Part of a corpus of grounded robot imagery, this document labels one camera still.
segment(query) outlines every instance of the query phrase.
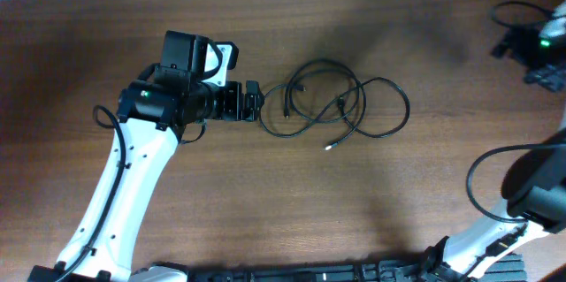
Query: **tangled cable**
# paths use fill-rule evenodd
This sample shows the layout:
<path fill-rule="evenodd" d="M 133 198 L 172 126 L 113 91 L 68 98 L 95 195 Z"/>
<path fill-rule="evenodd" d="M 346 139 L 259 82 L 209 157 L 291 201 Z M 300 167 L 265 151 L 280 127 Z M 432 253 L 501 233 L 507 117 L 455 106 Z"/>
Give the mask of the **tangled cable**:
<path fill-rule="evenodd" d="M 321 65 L 321 64 L 327 65 L 328 67 L 317 69 L 317 70 L 314 70 L 314 71 L 311 71 L 311 72 L 306 72 L 305 74 L 302 74 L 306 70 L 310 69 L 313 65 Z M 305 88 L 304 85 L 301 84 L 301 81 L 303 81 L 304 79 L 307 79 L 307 78 L 311 78 L 311 77 L 323 74 L 323 73 L 338 73 L 338 74 L 344 75 L 348 79 L 354 81 L 356 83 L 356 86 L 353 87 L 353 88 L 350 88 L 347 91 L 336 96 L 334 99 L 331 100 L 331 102 L 329 102 L 320 111 L 320 113 L 318 113 L 318 115 L 315 118 L 312 118 L 312 117 L 306 115 L 305 113 L 303 113 L 302 111 L 300 111 L 299 109 L 297 109 L 297 107 L 296 107 L 296 105 L 294 104 L 294 101 L 293 101 L 293 92 L 294 91 L 306 91 L 306 88 Z M 390 87 L 395 89 L 395 91 L 402 97 L 402 99 L 405 103 L 405 115 L 403 117 L 402 122 L 398 126 L 396 126 L 395 128 L 393 128 L 393 129 L 391 129 L 387 132 L 384 132 L 384 133 L 371 134 L 371 133 L 367 133 L 367 132 L 363 131 L 362 129 L 359 128 L 359 126 L 362 124 L 363 118 L 365 117 L 365 110 L 367 108 L 367 96 L 365 94 L 365 88 L 364 87 L 366 85 L 374 82 L 374 81 L 384 82 L 387 85 L 389 85 Z M 297 71 L 295 71 L 295 73 L 293 74 L 293 76 L 291 77 L 291 79 L 289 80 L 288 83 L 279 84 L 278 86 L 276 86 L 275 88 L 272 88 L 269 92 L 267 92 L 267 94 L 265 95 L 265 99 L 267 99 L 267 97 L 269 97 L 271 94 L 273 94 L 273 92 L 280 90 L 282 88 L 285 89 L 285 105 L 284 105 L 284 110 L 283 110 L 283 115 L 285 116 L 285 118 L 289 118 L 290 110 L 292 110 L 295 113 L 297 113 L 299 116 L 301 116 L 302 118 L 307 120 L 308 123 L 305 127 L 301 128 L 300 130 L 293 132 L 293 133 L 275 133 L 265 125 L 264 120 L 262 118 L 262 113 L 260 111 L 259 112 L 259 123 L 262 126 L 262 128 L 267 133 L 269 133 L 269 134 L 271 134 L 275 137 L 293 138 L 293 137 L 301 135 L 302 133 L 305 133 L 307 130 L 309 130 L 311 127 L 313 127 L 316 124 L 331 124 L 331 123 L 335 123 L 335 122 L 338 122 L 338 121 L 343 119 L 344 122 L 348 125 L 349 131 L 346 134 L 344 134 L 343 136 L 341 136 L 337 141 L 330 142 L 329 145 L 325 147 L 325 150 L 329 150 L 329 149 L 336 147 L 338 144 L 344 142 L 347 138 L 349 138 L 354 132 L 360 133 L 361 135 L 371 137 L 371 138 L 385 138 L 387 136 L 391 136 L 394 133 L 397 133 L 401 129 L 403 129 L 403 127 L 407 124 L 407 121 L 409 120 L 410 102 L 409 102 L 409 98 L 407 97 L 407 95 L 405 94 L 405 92 L 402 90 L 401 87 L 399 87 L 393 81 L 385 79 L 385 78 L 381 78 L 381 77 L 375 77 L 375 78 L 369 79 L 365 82 L 361 82 L 356 77 L 356 75 L 354 74 L 354 72 L 350 68 L 345 66 L 343 63 L 340 63 L 338 61 L 334 61 L 334 60 L 331 60 L 331 59 L 327 59 L 327 58 L 315 59 L 315 60 L 309 61 L 305 65 L 302 65 L 301 67 L 299 67 L 299 69 L 297 69 Z M 357 105 L 359 104 L 360 92 L 362 92 L 362 112 L 360 114 L 360 117 L 357 120 L 355 120 L 355 119 L 350 120 L 348 117 L 350 116 L 350 114 L 352 114 L 352 112 L 356 109 Z M 354 103 L 352 104 L 352 106 L 349 107 L 346 110 L 345 109 L 346 104 L 345 104 L 344 97 L 349 95 L 350 93 L 355 93 L 356 99 L 355 99 Z M 337 117 L 337 118 L 322 119 L 323 115 L 325 115 L 325 113 L 335 103 L 337 103 L 338 108 L 340 110 L 340 116 Z"/>

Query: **wooden table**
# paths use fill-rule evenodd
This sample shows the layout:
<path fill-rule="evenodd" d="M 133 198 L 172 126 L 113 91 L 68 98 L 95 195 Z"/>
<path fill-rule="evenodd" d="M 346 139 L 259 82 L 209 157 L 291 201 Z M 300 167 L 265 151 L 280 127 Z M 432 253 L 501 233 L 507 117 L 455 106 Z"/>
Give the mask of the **wooden table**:
<path fill-rule="evenodd" d="M 234 266 L 384 259 L 421 252 L 479 218 L 464 177 L 483 152 L 542 141 L 558 127 L 563 94 L 522 82 L 524 69 L 490 49 L 504 29 L 488 20 L 504 0 L 3 0 L 0 1 L 0 275 L 22 280 L 51 266 L 76 230 L 106 162 L 111 133 L 91 120 L 145 65 L 168 29 L 233 41 L 231 80 L 262 88 L 300 64 L 332 57 L 361 79 L 401 85 L 412 112 L 393 137 L 328 141 L 343 124 L 276 139 L 258 124 L 211 122 L 166 166 L 138 236 L 134 268 L 165 260 Z M 546 7 L 563 0 L 527 0 Z M 321 109 L 347 86 L 332 76 L 299 95 Z M 279 96 L 264 115 L 280 131 Z M 363 127 L 402 118 L 391 89 L 368 88 Z M 198 132 L 190 126 L 187 137 Z M 478 198 L 494 203 L 520 153 L 478 170 Z M 530 278 L 561 265 L 554 235 L 520 249 Z"/>

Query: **black cable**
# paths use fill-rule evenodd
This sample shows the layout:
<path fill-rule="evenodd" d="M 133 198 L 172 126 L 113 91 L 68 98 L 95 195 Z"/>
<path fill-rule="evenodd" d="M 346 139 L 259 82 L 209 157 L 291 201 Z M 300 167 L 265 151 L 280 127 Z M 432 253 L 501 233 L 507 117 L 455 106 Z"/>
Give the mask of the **black cable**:
<path fill-rule="evenodd" d="M 98 119 L 98 111 L 103 111 L 108 119 L 111 122 L 111 125 L 105 124 Z M 126 141 L 124 140 L 124 134 L 122 134 L 122 129 L 114 115 L 105 107 L 101 105 L 97 105 L 92 110 L 92 116 L 95 122 L 102 128 L 114 128 L 116 130 L 116 135 L 118 136 L 119 145 L 120 145 L 120 160 L 118 162 L 118 171 L 116 172 L 116 178 L 114 179 L 114 183 L 112 184 L 112 188 L 110 193 L 108 194 L 108 198 L 106 199 L 106 203 L 104 204 L 103 212 L 98 218 L 98 222 L 96 223 L 95 230 L 92 232 L 90 239 L 88 240 L 87 244 L 82 248 L 79 257 L 71 264 L 55 282 L 64 282 L 69 278 L 71 273 L 82 263 L 82 261 L 87 257 L 88 253 L 92 250 L 92 247 L 95 245 L 96 239 L 98 235 L 103 229 L 104 221 L 108 216 L 108 212 L 110 211 L 110 207 L 112 205 L 112 201 L 116 196 L 116 192 L 118 191 L 118 186 L 120 180 L 122 179 L 122 174 L 124 173 L 124 168 L 126 167 Z"/>
<path fill-rule="evenodd" d="M 154 63 L 147 66 L 141 73 L 138 75 L 138 80 L 148 80 L 151 74 L 156 70 L 156 67 L 159 66 L 159 63 Z"/>
<path fill-rule="evenodd" d="M 479 266 L 479 264 L 486 259 L 486 255 L 477 257 L 476 262 L 458 279 L 458 282 L 463 282 L 468 279 L 469 275 Z"/>
<path fill-rule="evenodd" d="M 203 137 L 205 132 L 206 132 L 206 119 L 204 120 L 203 126 L 201 127 L 201 132 L 198 134 L 198 136 L 196 136 L 196 138 L 194 140 L 191 140 L 191 141 L 180 140 L 179 145 L 185 145 L 185 144 L 189 144 L 189 143 L 198 141 L 198 140 L 201 139 L 201 137 Z"/>
<path fill-rule="evenodd" d="M 311 72 L 307 72 L 306 74 L 300 75 L 303 71 L 310 69 L 313 65 L 319 65 L 319 64 L 330 65 L 331 67 L 321 68 L 321 69 L 311 71 Z M 306 90 L 305 87 L 302 84 L 300 84 L 300 82 L 302 80 L 310 78 L 310 77 L 314 77 L 314 76 L 317 76 L 317 75 L 320 75 L 320 74 L 323 74 L 323 73 L 331 73 L 331 72 L 338 73 L 338 74 L 346 76 L 348 79 L 354 81 L 356 83 L 356 86 L 348 89 L 346 92 L 343 92 L 340 95 L 336 96 L 334 99 L 332 99 L 331 102 L 329 102 L 320 111 L 320 113 L 318 113 L 318 115 L 315 118 L 311 118 L 308 115 L 301 112 L 299 109 L 297 109 L 297 107 L 296 107 L 296 105 L 294 104 L 294 101 L 293 101 L 293 91 L 304 91 L 304 90 Z M 393 87 L 395 89 L 395 91 L 402 97 L 403 101 L 405 102 L 405 115 L 403 117 L 402 122 L 397 127 L 395 127 L 394 129 L 387 131 L 385 133 L 371 134 L 371 133 L 366 133 L 365 131 L 363 131 L 359 128 L 359 126 L 362 124 L 363 118 L 365 117 L 365 110 L 367 108 L 367 96 L 365 94 L 364 86 L 366 86 L 367 84 L 370 84 L 374 81 L 385 82 L 387 85 Z M 361 82 L 356 77 L 354 72 L 352 70 L 350 70 L 350 68 L 348 68 L 347 66 L 345 66 L 344 64 L 342 64 L 338 61 L 334 61 L 334 60 L 331 60 L 331 59 L 327 59 L 327 58 L 315 59 L 315 60 L 309 61 L 305 65 L 302 65 L 293 74 L 293 76 L 291 77 L 291 79 L 289 80 L 288 83 L 279 84 L 277 87 L 272 88 L 269 92 L 267 92 L 267 94 L 265 95 L 265 99 L 267 99 L 273 92 L 280 90 L 282 88 L 285 89 L 285 105 L 284 105 L 284 110 L 283 110 L 283 115 L 285 116 L 285 118 L 289 117 L 290 109 L 291 109 L 295 113 L 297 113 L 299 116 L 301 116 L 302 118 L 307 120 L 308 123 L 305 127 L 303 127 L 302 129 L 300 129 L 296 132 L 293 132 L 293 133 L 275 133 L 265 125 L 265 123 L 262 119 L 262 113 L 260 111 L 259 112 L 259 123 L 262 126 L 262 128 L 267 133 L 269 133 L 273 136 L 276 136 L 276 137 L 293 138 L 293 137 L 299 136 L 302 133 L 306 132 L 311 127 L 313 127 L 315 124 L 330 124 L 330 123 L 335 123 L 335 122 L 343 119 L 347 123 L 347 125 L 349 126 L 350 130 L 345 135 L 340 137 L 337 141 L 333 141 L 328 146 L 326 146 L 325 147 L 326 150 L 329 150 L 329 149 L 336 147 L 338 144 L 342 143 L 348 137 L 350 137 L 353 132 L 358 132 L 358 133 L 360 133 L 364 136 L 371 137 L 371 138 L 383 138 L 383 137 L 393 135 L 394 133 L 399 132 L 407 124 L 407 121 L 409 120 L 409 115 L 410 115 L 409 98 L 407 97 L 407 95 L 405 94 L 405 92 L 402 90 L 401 87 L 399 87 L 393 81 L 385 79 L 385 78 L 381 78 L 381 77 L 376 77 L 376 78 L 367 80 L 365 82 Z M 352 92 L 356 92 L 356 99 L 354 100 L 354 103 L 352 104 L 352 106 L 349 109 L 345 110 L 344 109 L 344 106 L 345 106 L 344 97 L 346 95 L 349 95 Z M 360 117 L 357 120 L 350 121 L 348 119 L 348 116 L 356 109 L 357 105 L 359 104 L 360 92 L 362 92 L 362 112 L 360 114 Z M 330 109 L 330 107 L 335 103 L 338 104 L 338 107 L 340 109 L 340 116 L 337 117 L 337 118 L 331 118 L 331 119 L 326 119 L 326 120 L 321 119 L 323 117 L 323 115 L 328 111 L 328 109 Z"/>
<path fill-rule="evenodd" d="M 484 155 L 478 157 L 476 161 L 471 165 L 470 169 L 468 170 L 468 176 L 466 177 L 466 194 L 470 199 L 471 204 L 484 216 L 489 217 L 495 221 L 499 221 L 506 224 L 521 224 L 525 223 L 528 220 L 523 218 L 505 218 L 499 217 L 494 215 L 493 213 L 487 211 L 485 208 L 479 205 L 478 201 L 474 197 L 474 194 L 471 191 L 471 182 L 474 176 L 474 172 L 478 168 L 481 162 L 485 161 L 488 157 L 493 156 L 495 154 L 500 154 L 504 152 L 509 152 L 513 150 L 540 150 L 540 149 L 558 149 L 566 147 L 566 143 L 555 143 L 555 144 L 524 144 L 524 145 L 513 145 L 513 146 L 505 146 L 498 149 L 492 149 L 486 152 Z"/>
<path fill-rule="evenodd" d="M 507 6 L 511 6 L 511 5 L 520 5 L 520 6 L 524 6 L 524 7 L 528 7 L 528 8 L 532 8 L 534 10 L 537 10 L 545 16 L 545 19 L 540 20 L 540 21 L 530 22 L 530 23 L 524 23 L 524 24 L 511 24 L 511 23 L 504 22 L 501 19 L 499 19 L 499 17 L 497 17 L 497 11 L 502 7 L 507 7 Z M 549 9 L 540 7 L 539 5 L 536 5 L 536 4 L 531 4 L 531 3 L 527 3 L 527 2 L 524 2 L 524 1 L 518 1 L 518 0 L 510 0 L 510 1 L 506 1 L 506 2 L 496 4 L 489 13 L 493 22 L 495 22 L 496 24 L 498 24 L 500 26 L 509 28 L 509 29 L 536 27 L 536 26 L 539 26 L 541 24 L 544 24 L 545 22 L 548 22 L 549 20 L 558 19 L 558 18 L 563 17 L 563 16 L 552 17 L 552 14 L 553 14 L 553 12 L 550 11 Z"/>

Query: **camera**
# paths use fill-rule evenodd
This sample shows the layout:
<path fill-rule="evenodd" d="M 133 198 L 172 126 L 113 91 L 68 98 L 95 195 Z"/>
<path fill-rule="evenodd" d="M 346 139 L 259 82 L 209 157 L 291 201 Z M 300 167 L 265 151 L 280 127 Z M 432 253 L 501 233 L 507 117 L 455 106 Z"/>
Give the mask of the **camera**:
<path fill-rule="evenodd" d="M 493 48 L 491 55 L 502 58 L 507 51 L 510 57 L 526 66 L 523 77 L 526 84 L 538 84 L 551 92 L 566 87 L 565 42 L 553 42 L 541 38 L 540 31 L 531 27 L 510 28 L 503 39 Z"/>
<path fill-rule="evenodd" d="M 185 125 L 205 119 L 256 121 L 264 95 L 256 81 L 228 81 L 238 48 L 195 34 L 167 31 L 161 61 L 148 66 L 119 98 L 120 123 L 139 118 L 170 127 L 180 139 Z"/>

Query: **wooden surface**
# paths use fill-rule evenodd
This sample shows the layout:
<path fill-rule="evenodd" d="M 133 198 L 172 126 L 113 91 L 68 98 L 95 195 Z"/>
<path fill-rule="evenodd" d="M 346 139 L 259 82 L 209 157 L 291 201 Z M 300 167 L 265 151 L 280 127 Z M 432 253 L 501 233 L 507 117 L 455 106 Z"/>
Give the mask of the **wooden surface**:
<path fill-rule="evenodd" d="M 564 94 L 525 86 L 524 69 L 489 57 L 503 35 L 488 9 L 503 0 L 4 0 L 0 1 L 0 276 L 22 280 L 52 265 L 94 192 L 111 133 L 91 109 L 116 109 L 119 92 L 160 58 L 166 30 L 234 41 L 231 80 L 282 82 L 301 63 L 332 57 L 361 79 L 401 85 L 412 112 L 384 140 L 316 126 L 292 140 L 258 124 L 212 122 L 166 166 L 141 226 L 134 268 L 164 260 L 234 266 L 325 263 L 420 252 L 480 215 L 464 176 L 483 152 L 541 141 L 562 117 Z M 528 0 L 547 7 L 563 0 Z M 345 82 L 306 82 L 320 109 Z M 402 118 L 402 102 L 368 89 L 363 127 Z M 280 131 L 280 100 L 265 115 Z M 197 133 L 189 127 L 187 133 Z M 519 155 L 478 170 L 480 201 L 493 203 Z M 530 279 L 566 258 L 563 234 L 520 249 Z"/>

